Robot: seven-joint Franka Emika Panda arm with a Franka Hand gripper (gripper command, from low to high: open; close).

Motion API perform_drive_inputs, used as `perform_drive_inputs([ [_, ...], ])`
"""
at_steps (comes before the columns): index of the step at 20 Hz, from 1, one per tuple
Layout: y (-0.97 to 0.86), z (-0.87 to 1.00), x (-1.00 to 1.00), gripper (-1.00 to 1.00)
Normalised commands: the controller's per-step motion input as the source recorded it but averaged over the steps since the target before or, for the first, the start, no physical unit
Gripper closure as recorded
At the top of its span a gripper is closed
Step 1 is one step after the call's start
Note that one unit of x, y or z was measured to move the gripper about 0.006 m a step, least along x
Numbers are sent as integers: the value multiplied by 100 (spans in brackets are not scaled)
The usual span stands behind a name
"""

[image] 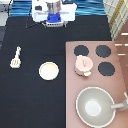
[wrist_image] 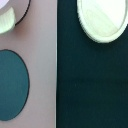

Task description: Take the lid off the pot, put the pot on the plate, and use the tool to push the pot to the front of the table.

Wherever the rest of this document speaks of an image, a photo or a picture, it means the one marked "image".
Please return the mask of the blue white robot base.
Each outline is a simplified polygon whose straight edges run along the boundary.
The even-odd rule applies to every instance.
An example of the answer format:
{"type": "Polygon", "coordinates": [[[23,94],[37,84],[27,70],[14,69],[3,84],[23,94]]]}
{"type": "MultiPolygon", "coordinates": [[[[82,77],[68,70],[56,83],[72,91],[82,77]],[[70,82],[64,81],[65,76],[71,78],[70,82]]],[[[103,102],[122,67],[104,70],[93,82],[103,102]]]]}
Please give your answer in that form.
{"type": "Polygon", "coordinates": [[[46,20],[47,27],[61,27],[63,25],[63,21],[61,20],[60,14],[48,14],[46,20]]]}

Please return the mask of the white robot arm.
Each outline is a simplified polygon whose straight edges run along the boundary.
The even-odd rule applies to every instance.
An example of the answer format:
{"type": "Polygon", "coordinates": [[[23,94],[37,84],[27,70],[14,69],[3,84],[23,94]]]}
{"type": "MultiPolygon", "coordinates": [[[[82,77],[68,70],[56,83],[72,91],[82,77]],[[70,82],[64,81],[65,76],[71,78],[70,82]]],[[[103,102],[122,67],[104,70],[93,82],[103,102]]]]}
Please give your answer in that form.
{"type": "Polygon", "coordinates": [[[77,5],[62,0],[32,0],[32,18],[35,22],[57,23],[74,21],[77,5]]]}

